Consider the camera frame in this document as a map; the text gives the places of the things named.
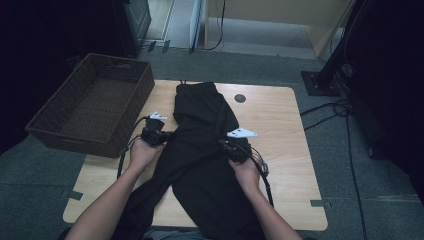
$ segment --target black fabric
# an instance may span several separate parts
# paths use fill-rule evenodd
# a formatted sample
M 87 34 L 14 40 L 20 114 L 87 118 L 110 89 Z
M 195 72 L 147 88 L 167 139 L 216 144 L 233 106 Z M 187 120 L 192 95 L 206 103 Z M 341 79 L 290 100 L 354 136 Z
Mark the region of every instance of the black fabric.
M 214 83 L 180 84 L 175 97 L 175 138 L 168 142 L 153 177 L 130 196 L 114 239 L 141 239 L 153 211 L 172 184 L 199 229 L 213 239 L 265 239 L 217 140 L 239 127 Z

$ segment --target white floor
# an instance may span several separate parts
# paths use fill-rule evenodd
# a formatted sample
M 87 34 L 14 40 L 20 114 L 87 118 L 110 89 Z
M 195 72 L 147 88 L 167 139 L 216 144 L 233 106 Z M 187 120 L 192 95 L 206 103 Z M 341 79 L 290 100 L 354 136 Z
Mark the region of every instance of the white floor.
M 176 0 L 172 9 L 170 22 L 163 41 L 170 40 L 170 47 L 190 48 L 190 19 L 195 0 Z M 208 48 L 216 46 L 221 32 L 218 28 L 221 19 L 209 18 Z M 243 21 L 225 19 L 223 24 L 223 40 L 213 51 L 272 55 L 303 59 L 318 59 L 309 42 L 302 25 Z M 197 50 L 204 49 L 204 22 L 201 24 Z M 342 29 L 334 37 L 331 46 L 321 56 L 328 59 L 340 41 Z

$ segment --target floor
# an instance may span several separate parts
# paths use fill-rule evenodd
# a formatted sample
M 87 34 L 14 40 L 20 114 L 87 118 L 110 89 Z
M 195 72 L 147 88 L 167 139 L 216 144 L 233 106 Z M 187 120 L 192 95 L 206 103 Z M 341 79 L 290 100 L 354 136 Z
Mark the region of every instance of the floor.
M 195 0 L 151 0 L 149 4 L 152 25 L 145 42 L 156 41 L 157 46 L 161 46 L 165 41 L 170 41 L 170 47 L 189 49 L 190 21 Z M 164 22 L 164 19 L 168 24 L 155 23 Z M 209 18 L 208 48 L 217 45 L 221 36 L 220 24 L 221 19 Z M 318 59 L 302 25 L 224 19 L 223 26 L 222 42 L 214 51 Z M 163 32 L 162 38 L 150 37 L 154 32 Z M 343 29 L 339 29 L 326 51 L 319 57 L 320 59 L 326 60 L 331 56 L 332 50 L 340 41 L 342 32 Z M 196 50 L 205 49 L 203 33 L 204 19 L 202 19 Z

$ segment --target wicker basket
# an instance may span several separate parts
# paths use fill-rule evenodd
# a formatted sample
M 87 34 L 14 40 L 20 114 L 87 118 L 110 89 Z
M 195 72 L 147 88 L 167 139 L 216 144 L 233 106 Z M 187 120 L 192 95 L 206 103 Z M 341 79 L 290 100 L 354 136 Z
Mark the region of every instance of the wicker basket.
M 153 86 L 149 62 L 89 54 L 26 130 L 50 148 L 119 157 Z

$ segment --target light wood surface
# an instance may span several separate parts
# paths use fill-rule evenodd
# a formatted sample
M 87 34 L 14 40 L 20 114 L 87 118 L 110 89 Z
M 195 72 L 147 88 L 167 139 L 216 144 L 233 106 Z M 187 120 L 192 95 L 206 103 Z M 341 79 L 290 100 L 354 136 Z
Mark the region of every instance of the light wood surface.
M 224 0 L 205 1 L 206 19 L 221 18 Z M 349 17 L 354 2 L 355 0 L 231 0 L 226 1 L 225 18 L 305 25 L 315 55 L 321 56 L 335 32 Z M 208 21 L 205 21 L 206 48 L 208 28 Z
M 175 88 L 178 81 L 156 80 L 141 116 L 157 111 L 167 116 L 163 130 L 172 131 L 177 125 L 172 117 Z M 240 126 L 258 133 L 249 142 L 269 165 L 268 180 L 276 210 L 297 230 L 325 230 L 327 219 L 322 206 L 311 206 L 311 200 L 321 200 L 308 145 L 299 116 L 295 95 L 286 87 L 216 84 L 233 109 Z M 243 94 L 246 102 L 237 103 L 235 95 Z M 144 123 L 134 135 L 141 132 Z M 87 155 L 74 191 L 84 194 L 81 201 L 69 199 L 63 218 L 74 222 L 116 178 L 119 159 Z M 152 176 L 155 162 L 143 173 L 137 186 Z M 168 189 L 155 208 L 153 225 L 195 226 Z

